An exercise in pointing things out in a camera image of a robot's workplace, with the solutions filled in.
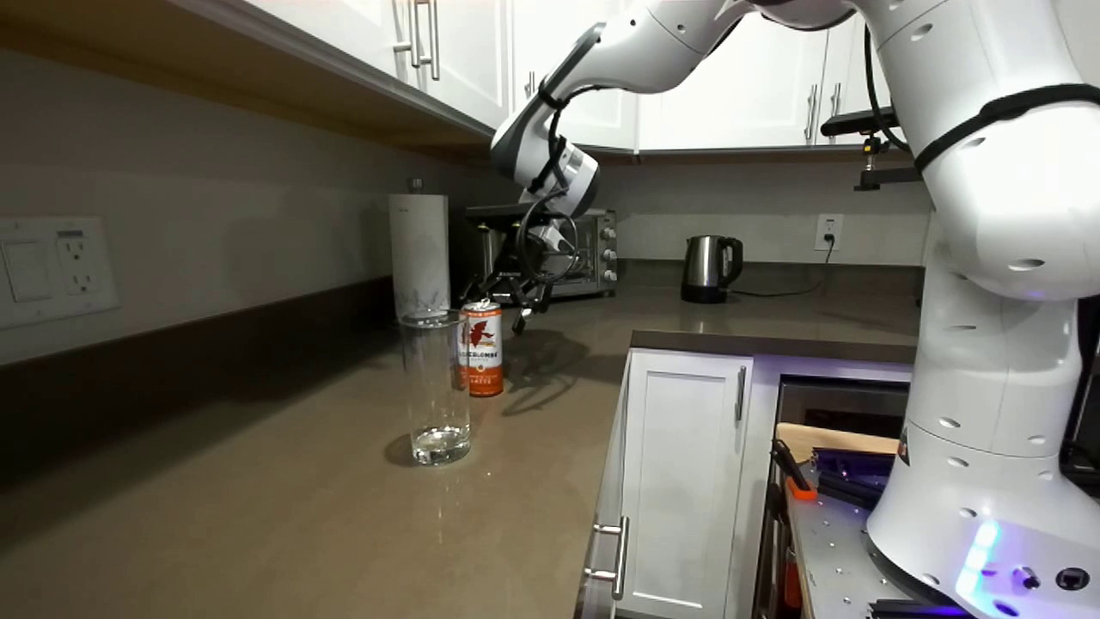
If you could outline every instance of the gray countertop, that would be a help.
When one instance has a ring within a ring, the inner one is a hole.
[[[450,468],[403,458],[394,351],[281,400],[203,401],[0,496],[14,619],[571,614],[629,345],[909,354],[908,267],[747,273],[721,307],[631,265],[509,340],[509,392]]]

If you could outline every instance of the paper towel roll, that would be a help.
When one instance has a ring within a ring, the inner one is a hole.
[[[447,315],[450,310],[450,202],[431,191],[389,198],[390,296],[403,315]]]

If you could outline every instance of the soda can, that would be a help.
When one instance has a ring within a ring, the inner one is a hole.
[[[460,379],[472,400],[490,400],[506,392],[506,337],[501,307],[490,298],[474,298],[460,307]]]

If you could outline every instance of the glass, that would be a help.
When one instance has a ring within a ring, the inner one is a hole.
[[[472,406],[455,372],[453,315],[403,315],[403,372],[412,465],[447,465],[472,451]]]

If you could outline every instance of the wall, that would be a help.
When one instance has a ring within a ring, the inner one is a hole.
[[[852,191],[855,163],[773,157],[712,164],[612,164],[598,191],[617,214],[622,258],[680,261],[690,235],[732,235],[747,261],[824,261],[815,249],[818,214],[842,214],[839,265],[921,265],[928,191],[918,183]]]
[[[104,218],[120,307],[0,331],[0,365],[389,275],[384,195],[472,172],[0,54],[0,218]]]

